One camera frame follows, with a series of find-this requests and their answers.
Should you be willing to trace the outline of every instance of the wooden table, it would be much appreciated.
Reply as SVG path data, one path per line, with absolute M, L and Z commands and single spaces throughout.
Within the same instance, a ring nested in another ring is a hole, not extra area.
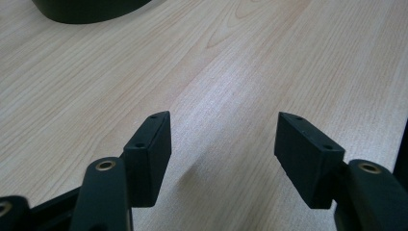
M 388 169 L 408 116 L 406 0 L 153 0 L 90 25 L 2 0 L 0 54 L 0 194 L 32 206 L 171 112 L 173 154 L 136 230 L 335 230 L 273 155 L 278 112 Z

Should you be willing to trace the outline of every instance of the table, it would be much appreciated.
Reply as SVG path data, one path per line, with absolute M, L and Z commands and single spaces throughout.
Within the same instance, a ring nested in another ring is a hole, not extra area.
M 173 154 L 135 230 L 335 230 L 273 155 L 278 112 L 392 170 L 408 116 L 406 0 L 153 0 L 66 25 L 0 4 L 0 189 L 31 206 L 82 184 L 144 119 Z

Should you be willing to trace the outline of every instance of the black object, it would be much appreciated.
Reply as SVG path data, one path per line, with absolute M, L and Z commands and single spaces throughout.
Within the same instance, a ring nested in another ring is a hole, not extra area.
M 311 209 L 336 200 L 338 230 L 408 230 L 408 193 L 398 178 L 369 161 L 347 165 L 344 149 L 306 119 L 279 114 L 274 152 Z
M 33 0 L 48 18 L 68 24 L 86 24 L 116 18 L 150 0 Z
M 22 196 L 0 197 L 0 230 L 133 230 L 131 208 L 154 206 L 170 155 L 170 113 L 151 115 L 120 158 L 88 166 L 81 188 L 33 209 Z

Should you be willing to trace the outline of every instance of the wooden surface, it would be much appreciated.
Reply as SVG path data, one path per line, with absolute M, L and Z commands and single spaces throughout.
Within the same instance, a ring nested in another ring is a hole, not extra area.
M 136 230 L 335 230 L 273 155 L 278 112 L 388 169 L 408 116 L 406 0 L 154 0 L 90 25 L 1 0 L 0 54 L 0 194 L 32 206 L 171 112 L 173 154 Z

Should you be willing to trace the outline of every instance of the tabletop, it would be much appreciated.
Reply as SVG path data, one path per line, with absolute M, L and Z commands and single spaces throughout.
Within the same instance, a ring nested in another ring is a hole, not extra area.
M 135 230 L 335 230 L 335 206 L 310 210 L 273 154 L 278 113 L 392 170 L 407 25 L 406 0 L 153 0 L 87 25 L 1 0 L 0 195 L 74 189 L 170 111 L 172 156 Z

